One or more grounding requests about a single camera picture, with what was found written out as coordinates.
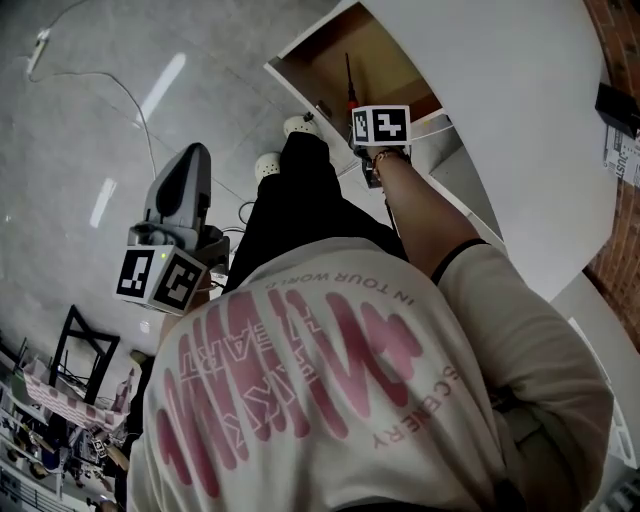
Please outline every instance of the gray floor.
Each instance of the gray floor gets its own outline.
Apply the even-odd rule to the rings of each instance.
[[[154,352],[162,315],[111,297],[128,227],[137,222],[152,169],[137,111],[102,77],[33,84],[26,59],[42,27],[74,0],[0,0],[0,329],[51,356],[70,304],[92,326]],[[213,158],[210,222],[237,226],[255,197],[253,166],[281,149],[282,123],[301,106],[263,69],[337,0],[89,0],[53,28],[36,80],[60,71],[107,71],[144,101],[168,63],[186,63],[149,118],[158,169],[194,141]],[[425,139],[424,172],[460,141]],[[115,183],[98,227],[90,224],[107,180]],[[388,223],[379,191],[359,172],[343,195]],[[82,362],[90,352],[71,345]],[[124,376],[109,379],[115,382]]]

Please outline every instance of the black pants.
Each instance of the black pants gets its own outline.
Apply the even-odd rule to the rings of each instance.
[[[136,395],[131,399],[129,404],[129,415],[125,419],[125,425],[127,427],[127,439],[122,445],[122,453],[127,458],[131,458],[131,445],[142,434],[142,402],[144,400],[144,392],[149,384],[151,378],[151,370],[153,370],[153,363],[155,357],[149,357],[143,361],[140,365],[142,373],[140,374],[140,380],[138,381],[138,390]],[[122,510],[126,510],[127,503],[127,472],[117,464],[115,465],[115,498],[116,503]]]
[[[53,453],[42,450],[42,465],[49,471],[60,466],[60,448],[67,446],[69,438],[67,436],[67,420],[55,412],[49,418],[49,424],[42,438],[55,450]]]
[[[260,183],[224,293],[281,254],[333,237],[366,238],[383,251],[407,259],[390,227],[342,197],[329,162],[329,147],[315,135],[294,132],[282,150],[280,174]]]

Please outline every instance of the person's hand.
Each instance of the person's hand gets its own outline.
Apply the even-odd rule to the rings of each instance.
[[[367,155],[373,160],[378,153],[381,153],[385,149],[389,149],[388,146],[367,146]]]

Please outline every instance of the black object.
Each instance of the black object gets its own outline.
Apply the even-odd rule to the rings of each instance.
[[[189,169],[194,161],[208,160],[209,154],[206,148],[199,143],[191,144],[182,154],[167,178],[160,184],[156,195],[156,208],[162,217],[171,217],[180,209],[186,200],[184,197],[189,178]],[[205,216],[211,206],[209,196],[198,196],[198,215]]]
[[[280,174],[260,182],[224,293],[281,254],[333,237],[365,238],[407,261],[400,238],[389,226],[342,197],[327,144],[315,135],[293,132],[282,150]]]
[[[640,129],[640,110],[633,97],[601,83],[598,88],[596,110],[609,126],[632,139],[636,138]]]
[[[370,158],[362,159],[362,174],[364,174],[364,180],[367,182],[367,187],[369,188],[380,188],[382,187],[382,183],[380,183],[380,178],[376,176],[373,172],[373,162]]]
[[[140,251],[127,251],[122,262],[122,270],[118,278],[116,293],[129,295],[130,297],[144,297],[147,288],[147,280],[151,271],[151,262],[155,252],[153,249]],[[145,261],[144,268],[138,268],[140,260]]]
[[[622,510],[619,500],[624,499],[631,505],[631,508],[626,510],[638,512],[640,511],[638,491],[640,491],[640,471],[636,470],[609,490],[607,497],[602,500],[598,510]]]
[[[324,117],[327,121],[331,121],[331,118],[333,117],[333,110],[331,110],[324,101],[318,100],[315,107],[322,117]],[[307,112],[304,115],[305,118],[307,116],[311,116],[313,118],[313,114],[311,112]]]
[[[385,141],[386,145],[406,144],[406,112],[397,108],[374,108],[373,139],[370,142]]]
[[[131,399],[129,404],[129,415],[125,418],[125,427],[127,430],[127,439],[125,440],[120,451],[127,458],[131,458],[131,446],[133,442],[142,435],[142,404],[144,401],[144,392],[147,389],[149,380],[151,379],[151,370],[155,357],[149,357],[140,365],[140,380],[138,381],[138,391]],[[127,472],[117,464],[113,463],[113,471],[115,476],[114,496],[120,510],[127,510]]]
[[[369,127],[367,121],[367,113],[365,111],[359,110],[358,112],[353,112],[353,143],[358,144],[366,144],[369,142]]]
[[[199,267],[174,253],[153,300],[184,311],[194,288],[198,286],[200,274]]]
[[[349,99],[347,101],[347,111],[351,113],[351,110],[354,108],[358,108],[360,104],[358,103],[358,98],[356,98],[356,90],[353,88],[353,80],[351,80],[351,66],[349,65],[349,54],[344,54],[347,59],[347,76],[349,77]]]
[[[76,321],[80,326],[80,331],[72,329],[73,321]],[[94,331],[89,327],[87,322],[82,315],[75,307],[72,305],[69,308],[69,314],[67,315],[67,319],[64,322],[64,327],[62,328],[62,333],[60,334],[60,340],[58,341],[58,348],[56,349],[56,355],[53,357],[53,361],[51,363],[51,375],[49,377],[49,386],[55,387],[56,379],[58,378],[58,368],[60,367],[60,360],[62,359],[62,353],[64,352],[64,346],[67,343],[67,338],[71,336],[72,338],[78,338],[81,340],[85,340],[91,348],[96,351],[96,358],[93,362],[93,369],[91,371],[91,376],[86,384],[86,393],[84,396],[85,403],[89,405],[93,405],[98,397],[98,391],[100,391],[100,384],[102,383],[102,379],[104,379],[105,373],[107,373],[107,368],[109,368],[109,363],[111,362],[111,358],[118,347],[118,343],[120,342],[120,336],[114,336],[112,334],[104,334],[97,331]],[[109,343],[109,348],[105,351],[100,345],[98,345],[98,341],[106,341]]]
[[[491,509],[496,512],[526,512],[527,504],[516,489],[516,486],[509,480],[502,480],[494,487],[496,506]],[[445,512],[440,508],[426,507],[414,503],[403,503],[384,498],[371,497],[381,500],[380,503],[363,503],[361,505],[340,507],[340,512]]]

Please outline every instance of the power cable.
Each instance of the power cable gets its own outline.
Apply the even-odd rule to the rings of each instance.
[[[432,135],[436,135],[437,133],[441,133],[444,131],[449,130],[450,128],[453,128],[453,124],[450,124],[449,126],[446,126],[444,128],[442,128],[441,130],[436,130],[435,132],[431,132],[431,133],[427,133],[425,135],[420,135],[420,137],[416,137],[415,139],[411,139],[411,142],[415,142],[416,140],[420,140],[420,139],[425,139],[427,137],[431,137]]]
[[[247,222],[249,222],[249,219],[244,220],[242,218],[242,210],[245,208],[245,206],[249,206],[249,205],[253,205],[256,204],[255,201],[246,201],[244,203],[242,203],[242,205],[240,205],[240,208],[238,208],[238,218],[240,219],[240,222],[242,222],[245,226],[247,225]]]
[[[110,79],[122,91],[124,91],[124,93],[129,97],[131,102],[135,105],[136,110],[138,111],[138,114],[140,115],[140,119],[142,121],[142,128],[144,129],[144,133],[145,133],[145,136],[146,136],[146,139],[147,139],[147,147],[149,149],[149,159],[151,160],[151,171],[153,173],[153,179],[155,180],[156,177],[157,177],[157,170],[156,170],[156,163],[155,163],[155,160],[153,158],[153,150],[151,148],[151,136],[149,134],[149,128],[147,126],[147,121],[145,119],[144,113],[142,112],[142,108],[140,107],[140,104],[133,97],[133,94],[131,93],[131,91],[129,91],[129,89],[127,89],[127,87],[116,76],[114,76],[111,73],[108,73],[106,71],[89,71],[89,72],[64,71],[64,72],[60,72],[60,73],[53,73],[51,75],[47,75],[45,77],[38,78],[38,79],[33,77],[33,73],[35,71],[35,67],[36,67],[36,65],[38,63],[38,60],[40,59],[40,57],[42,55],[42,52],[44,51],[44,47],[45,47],[45,45],[47,44],[47,42],[49,40],[49,34],[50,34],[51,29],[56,25],[56,23],[58,23],[60,21],[60,19],[65,14],[67,14],[72,9],[75,9],[76,7],[86,3],[88,1],[89,0],[78,0],[77,2],[74,2],[71,5],[67,6],[65,9],[60,11],[55,16],[55,18],[53,18],[53,20],[51,21],[51,23],[49,23],[47,28],[45,28],[44,30],[40,31],[40,33],[38,34],[38,38],[37,38],[36,49],[34,50],[33,55],[31,57],[24,57],[24,58],[27,58],[29,60],[29,63],[27,64],[27,78],[33,84],[39,84],[41,82],[49,80],[50,78],[62,77],[62,76],[75,76],[75,77],[102,76],[102,77]]]
[[[230,226],[228,228],[221,229],[223,233],[242,233],[244,235],[245,230],[242,228],[237,228],[235,226]]]

